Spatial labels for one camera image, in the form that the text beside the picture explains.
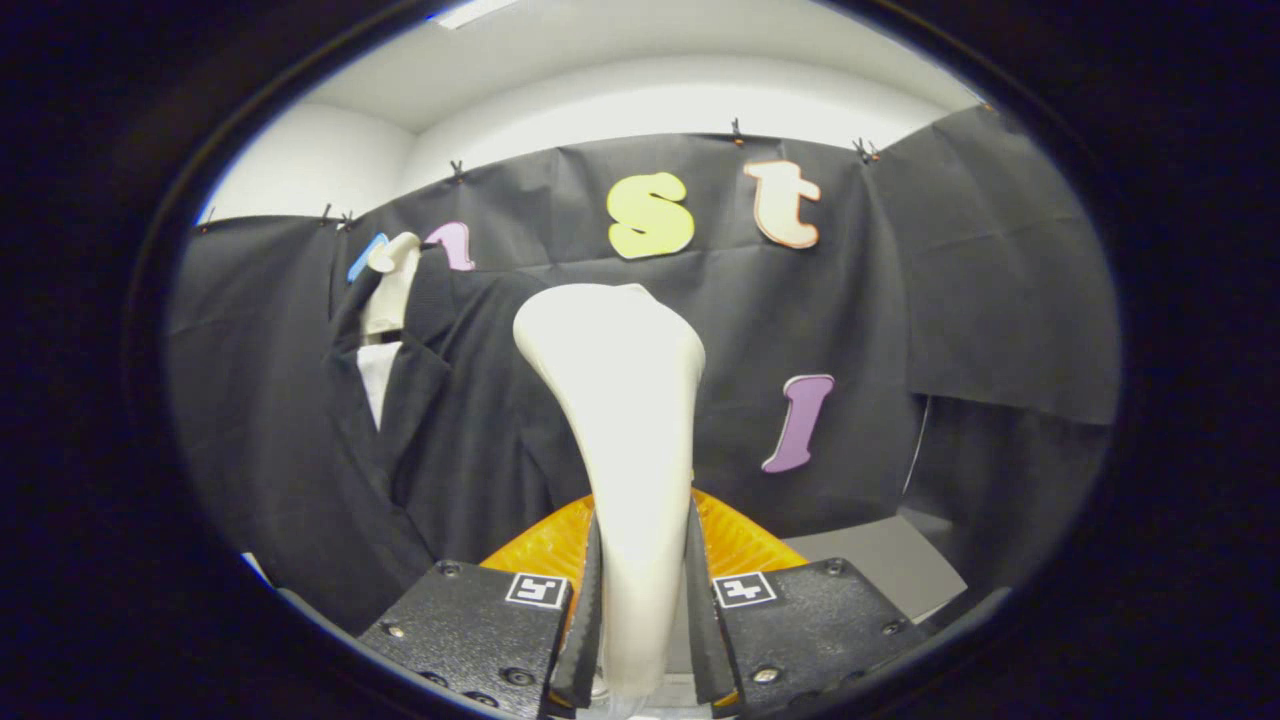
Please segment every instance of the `white mannequin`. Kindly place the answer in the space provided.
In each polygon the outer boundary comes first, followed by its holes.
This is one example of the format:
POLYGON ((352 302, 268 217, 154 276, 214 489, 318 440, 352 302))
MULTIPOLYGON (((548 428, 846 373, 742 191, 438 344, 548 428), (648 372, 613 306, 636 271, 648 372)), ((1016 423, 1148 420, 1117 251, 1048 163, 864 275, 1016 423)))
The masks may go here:
POLYGON ((365 345, 356 351, 356 365, 378 429, 381 429, 383 401, 387 398, 392 365, 401 347, 401 341, 380 342, 380 336, 404 327, 404 304, 408 302, 421 254, 421 241, 411 232, 399 233, 396 240, 379 245, 369 254, 369 269, 383 277, 360 313, 360 332, 365 345))
POLYGON ((698 333, 639 284, 567 284, 529 299, 516 346, 568 418, 595 498, 604 562, 609 715, 663 680, 692 484, 698 333))

